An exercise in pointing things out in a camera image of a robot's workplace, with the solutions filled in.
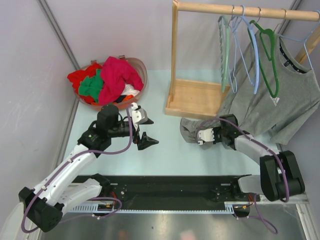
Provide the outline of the grey t shirt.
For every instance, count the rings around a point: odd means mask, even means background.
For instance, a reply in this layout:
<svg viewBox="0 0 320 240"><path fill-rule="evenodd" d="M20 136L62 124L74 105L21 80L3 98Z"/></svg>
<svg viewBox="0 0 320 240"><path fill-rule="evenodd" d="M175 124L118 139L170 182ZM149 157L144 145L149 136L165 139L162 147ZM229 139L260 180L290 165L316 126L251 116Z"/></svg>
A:
<svg viewBox="0 0 320 240"><path fill-rule="evenodd" d="M271 46L269 37L260 32L255 37L262 66L257 93L248 80L256 74L255 53L248 46L245 61L236 66L237 92L228 91L217 116L233 114L242 130L253 136L269 132L272 143L287 145L318 109L320 87L314 70L295 60L281 35L275 36L275 67L265 53Z"/></svg>

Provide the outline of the light blue wire hanger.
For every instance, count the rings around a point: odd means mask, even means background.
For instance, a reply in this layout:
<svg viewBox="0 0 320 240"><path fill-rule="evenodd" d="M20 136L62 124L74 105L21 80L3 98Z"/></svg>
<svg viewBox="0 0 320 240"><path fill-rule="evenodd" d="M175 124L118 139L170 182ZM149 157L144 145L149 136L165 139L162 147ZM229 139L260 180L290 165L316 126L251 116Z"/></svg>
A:
<svg viewBox="0 0 320 240"><path fill-rule="evenodd" d="M315 26L302 40L288 37L285 35L282 35L282 38L290 41L294 41L297 43L301 43L302 47L299 50L299 52L296 54L294 59L301 65L305 61L308 61L310 68L311 69L314 68L310 58L310 54L313 52L316 46L320 43L320 25L319 24Z"/></svg>

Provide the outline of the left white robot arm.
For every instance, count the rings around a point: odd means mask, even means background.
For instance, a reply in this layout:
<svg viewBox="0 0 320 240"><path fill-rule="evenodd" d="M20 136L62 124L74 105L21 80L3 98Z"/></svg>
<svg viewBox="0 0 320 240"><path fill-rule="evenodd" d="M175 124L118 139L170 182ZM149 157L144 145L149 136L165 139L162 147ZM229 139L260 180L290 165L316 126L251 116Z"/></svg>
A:
<svg viewBox="0 0 320 240"><path fill-rule="evenodd" d="M22 232L49 232L67 212L86 201L111 201L113 211L104 216L117 213L123 204L110 195L110 181L102 175L95 174L72 190L67 188L87 165L99 156L109 154L106 150L113 138L129 138L127 146L112 152L113 155L124 153L131 144L140 151L158 144L158 140L148 137L145 132L139 133L141 125L153 123L147 112L136 103L126 107L126 117L122 117L113 104L103 106L69 156L36 186L24 187L19 192L18 198L24 207L20 225Z"/></svg>

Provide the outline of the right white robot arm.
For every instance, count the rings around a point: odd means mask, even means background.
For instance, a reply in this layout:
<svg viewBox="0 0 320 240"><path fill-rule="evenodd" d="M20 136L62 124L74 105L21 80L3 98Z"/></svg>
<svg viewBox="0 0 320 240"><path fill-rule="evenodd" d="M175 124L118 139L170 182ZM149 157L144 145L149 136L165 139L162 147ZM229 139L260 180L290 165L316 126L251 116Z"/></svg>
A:
<svg viewBox="0 0 320 240"><path fill-rule="evenodd" d="M291 196L305 192L305 183L295 154L276 151L241 130L233 114L219 117L220 126L212 131L213 143L240 152L259 165L258 175L245 175L230 188L231 196L242 201L249 193L264 195L269 201L288 202Z"/></svg>

